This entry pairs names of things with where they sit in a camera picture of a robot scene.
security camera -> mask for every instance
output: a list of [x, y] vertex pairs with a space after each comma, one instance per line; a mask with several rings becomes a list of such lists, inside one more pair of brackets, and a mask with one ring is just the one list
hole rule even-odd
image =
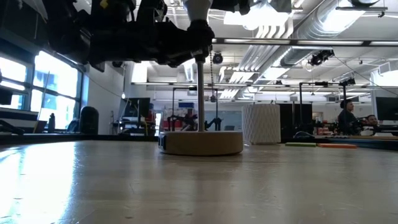
[[112, 62], [113, 67], [120, 68], [123, 65], [123, 62]]
[[216, 65], [219, 65], [223, 63], [223, 56], [221, 55], [221, 52], [215, 52], [213, 56], [213, 63]]

man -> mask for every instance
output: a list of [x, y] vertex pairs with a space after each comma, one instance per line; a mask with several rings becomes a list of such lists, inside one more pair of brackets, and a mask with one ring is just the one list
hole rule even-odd
[[366, 117], [366, 121], [368, 121], [369, 126], [377, 126], [379, 124], [379, 121], [377, 120], [376, 116], [374, 114], [371, 114]]
[[338, 115], [338, 124], [340, 127], [340, 131], [349, 135], [358, 134], [359, 130], [357, 130], [357, 128], [354, 126], [357, 119], [353, 114], [353, 102], [351, 100], [343, 100], [340, 103], [340, 108], [343, 109]]

cable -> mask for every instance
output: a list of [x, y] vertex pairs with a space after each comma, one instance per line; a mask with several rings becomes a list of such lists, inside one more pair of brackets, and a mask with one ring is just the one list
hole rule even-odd
[[371, 82], [373, 85], [378, 86], [378, 87], [381, 88], [382, 90], [386, 90], [387, 92], [392, 93], [392, 94], [394, 94], [395, 96], [398, 96], [397, 93], [394, 93], [393, 91], [387, 90], [387, 89], [385, 89], [385, 88], [379, 86], [378, 84], [372, 82], [372, 80], [370, 80], [370, 79], [364, 77], [363, 75], [359, 74], [359, 72], [357, 72], [357, 71], [355, 71], [354, 69], [352, 69], [350, 66], [347, 65], [347, 63], [345, 63], [345, 62], [343, 62], [342, 60], [340, 60], [340, 58], [338, 58], [336, 55], [335, 55], [335, 57], [337, 58], [337, 60], [339, 60], [343, 65], [345, 65], [347, 68], [349, 68], [349, 69], [350, 69], [352, 72], [354, 72], [355, 74], [358, 74], [359, 76], [361, 76], [361, 77], [364, 78], [365, 80]]

wooden platform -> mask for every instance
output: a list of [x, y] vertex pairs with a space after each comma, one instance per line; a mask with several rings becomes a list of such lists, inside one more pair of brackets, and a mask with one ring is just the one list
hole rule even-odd
[[0, 176], [0, 223], [398, 223], [394, 151], [63, 142], [3, 147]]
[[182, 156], [226, 156], [243, 150], [239, 131], [169, 131], [159, 134], [162, 152]]

computer monitor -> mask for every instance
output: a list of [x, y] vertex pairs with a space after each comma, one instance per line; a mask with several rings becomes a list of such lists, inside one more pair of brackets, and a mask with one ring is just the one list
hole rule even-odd
[[377, 118], [381, 121], [398, 121], [398, 98], [376, 97]]
[[122, 100], [120, 104], [120, 110], [126, 108], [124, 110], [124, 117], [138, 117], [138, 109], [143, 117], [147, 117], [149, 115], [150, 109], [150, 98], [128, 98]]

